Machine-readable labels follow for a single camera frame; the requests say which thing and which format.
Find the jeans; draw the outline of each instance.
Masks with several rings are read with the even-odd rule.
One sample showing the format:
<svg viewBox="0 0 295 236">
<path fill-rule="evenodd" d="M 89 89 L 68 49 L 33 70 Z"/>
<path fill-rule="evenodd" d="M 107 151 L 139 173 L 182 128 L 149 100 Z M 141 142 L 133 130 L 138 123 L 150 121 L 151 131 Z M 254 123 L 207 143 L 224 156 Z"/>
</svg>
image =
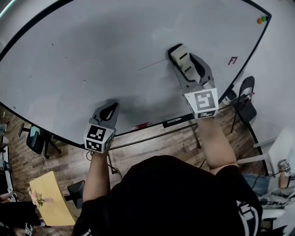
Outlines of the jeans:
<svg viewBox="0 0 295 236">
<path fill-rule="evenodd" d="M 0 136 L 4 136 L 5 134 L 6 125 L 0 124 Z"/>
<path fill-rule="evenodd" d="M 261 176 L 257 178 L 258 175 L 252 174 L 243 174 L 243 176 L 257 196 L 267 194 L 270 181 L 269 177 Z"/>
</svg>

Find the whiteboard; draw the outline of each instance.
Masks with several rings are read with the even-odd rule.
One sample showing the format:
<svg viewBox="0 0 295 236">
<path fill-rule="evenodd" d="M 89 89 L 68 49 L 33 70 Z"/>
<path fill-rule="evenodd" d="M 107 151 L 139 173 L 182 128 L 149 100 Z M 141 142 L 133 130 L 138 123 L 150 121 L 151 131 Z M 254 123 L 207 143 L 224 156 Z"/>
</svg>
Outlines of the whiteboard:
<svg viewBox="0 0 295 236">
<path fill-rule="evenodd" d="M 67 2 L 37 15 L 2 51 L 0 102 L 77 145 L 106 100 L 120 104 L 116 135 L 190 114 L 167 59 L 179 43 L 211 67 L 221 97 L 268 25 L 258 18 L 270 16 L 242 0 Z"/>
</svg>

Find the office chair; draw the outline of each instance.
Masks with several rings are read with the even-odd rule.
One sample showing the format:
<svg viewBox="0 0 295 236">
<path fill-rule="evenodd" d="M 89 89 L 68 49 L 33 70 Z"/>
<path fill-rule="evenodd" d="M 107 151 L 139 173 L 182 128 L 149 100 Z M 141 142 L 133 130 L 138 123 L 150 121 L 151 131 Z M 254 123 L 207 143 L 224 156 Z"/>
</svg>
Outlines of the office chair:
<svg viewBox="0 0 295 236">
<path fill-rule="evenodd" d="M 232 106 L 235 109 L 235 116 L 234 116 L 234 121 L 232 123 L 230 133 L 232 133 L 235 124 L 239 122 L 238 121 L 236 123 L 237 114 L 240 120 L 244 124 L 248 124 L 257 115 L 257 112 L 253 104 L 251 103 L 254 84 L 255 84 L 255 79 L 253 76 L 249 76 L 246 79 L 244 79 L 240 87 L 239 96 L 232 102 Z M 252 88 L 251 92 L 249 94 L 243 94 L 243 92 L 248 88 Z"/>
<path fill-rule="evenodd" d="M 80 182 L 68 186 L 70 195 L 65 196 L 65 200 L 73 200 L 76 208 L 82 208 L 84 185 L 85 181 L 82 180 Z"/>
<path fill-rule="evenodd" d="M 0 153 L 5 152 L 4 148 L 8 145 L 8 138 L 5 136 L 0 136 Z"/>
<path fill-rule="evenodd" d="M 37 154 L 42 154 L 43 147 L 45 144 L 45 153 L 44 156 L 46 159 L 49 158 L 47 155 L 47 150 L 48 150 L 48 144 L 50 143 L 51 146 L 54 147 L 54 149 L 61 154 L 61 150 L 59 150 L 55 144 L 51 141 L 51 134 L 48 132 L 41 130 L 35 126 L 31 126 L 30 129 L 24 128 L 24 123 L 22 123 L 19 132 L 18 132 L 18 137 L 21 136 L 22 132 L 28 132 L 28 137 L 27 137 L 27 145 L 28 147 L 34 151 Z"/>
</svg>

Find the wall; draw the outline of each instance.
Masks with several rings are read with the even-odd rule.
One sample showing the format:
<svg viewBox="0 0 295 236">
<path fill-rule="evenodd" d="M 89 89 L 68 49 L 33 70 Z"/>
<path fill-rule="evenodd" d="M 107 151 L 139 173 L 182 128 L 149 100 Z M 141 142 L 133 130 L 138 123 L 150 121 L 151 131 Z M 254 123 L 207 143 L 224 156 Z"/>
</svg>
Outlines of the wall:
<svg viewBox="0 0 295 236">
<path fill-rule="evenodd" d="M 269 11 L 272 19 L 241 79 L 235 83 L 235 91 L 242 79 L 255 77 L 253 104 L 258 114 L 252 127 L 262 142 L 278 135 L 285 126 L 295 127 L 295 4 L 293 0 L 255 2 Z"/>
</svg>

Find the whiteboard stand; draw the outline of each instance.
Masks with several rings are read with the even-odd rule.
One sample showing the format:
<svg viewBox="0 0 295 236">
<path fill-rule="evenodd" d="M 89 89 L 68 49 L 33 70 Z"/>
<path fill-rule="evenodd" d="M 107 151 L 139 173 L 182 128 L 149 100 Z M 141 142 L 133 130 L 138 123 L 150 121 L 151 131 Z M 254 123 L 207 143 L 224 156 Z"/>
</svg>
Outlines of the whiteboard stand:
<svg viewBox="0 0 295 236">
<path fill-rule="evenodd" d="M 131 142 L 131 143 L 127 143 L 127 144 L 124 144 L 124 145 L 120 145 L 120 146 L 116 146 L 116 147 L 111 147 L 110 148 L 110 151 L 112 150 L 115 150 L 115 149 L 118 149 L 118 148 L 124 148 L 124 147 L 127 147 L 127 146 L 131 146 L 133 144 L 138 144 L 138 143 L 141 143 L 141 142 L 145 142 L 145 141 L 148 141 L 148 140 L 152 140 L 152 139 L 155 139 L 155 138 L 159 138 L 159 137 L 162 137 L 162 136 L 165 136 L 165 135 L 169 135 L 169 134 L 173 134 L 175 132 L 178 132 L 178 131 L 181 131 L 181 130 L 184 130 L 184 129 L 187 129 L 187 128 L 192 128 L 193 130 L 193 133 L 194 133 L 194 136 L 196 138 L 196 141 L 197 141 L 197 148 L 200 149 L 201 148 L 201 145 L 200 145 L 200 142 L 199 142 L 199 139 L 197 137 L 197 134 L 195 132 L 195 127 L 198 127 L 198 124 L 197 123 L 192 123 L 191 120 L 189 120 L 189 125 L 187 126 L 184 126 L 184 127 L 181 127 L 181 128 L 178 128 L 178 129 L 175 129 L 175 130 L 172 130 L 172 131 L 169 131 L 169 132 L 166 132 L 164 134 L 160 134 L 160 135 L 156 135 L 156 136 L 152 136 L 150 138 L 146 138 L 146 139 L 142 139 L 142 140 L 138 140 L 138 141 L 135 141 L 135 142 Z M 109 165 L 110 165 L 110 168 L 111 168 L 111 172 L 112 174 L 115 174 L 117 173 L 117 171 L 114 171 L 113 170 L 113 166 L 112 166 L 112 161 L 111 161 L 111 158 L 110 158 L 110 154 L 108 153 L 107 154 L 107 158 L 109 160 Z"/>
<path fill-rule="evenodd" d="M 263 141 L 263 142 L 259 142 L 259 143 L 256 143 L 253 145 L 254 148 L 257 148 L 257 147 L 261 147 L 263 145 L 266 145 L 266 144 L 269 144 L 271 142 L 274 142 L 275 140 L 277 139 L 277 136 L 273 137 L 273 138 L 270 138 L 266 141 Z"/>
</svg>

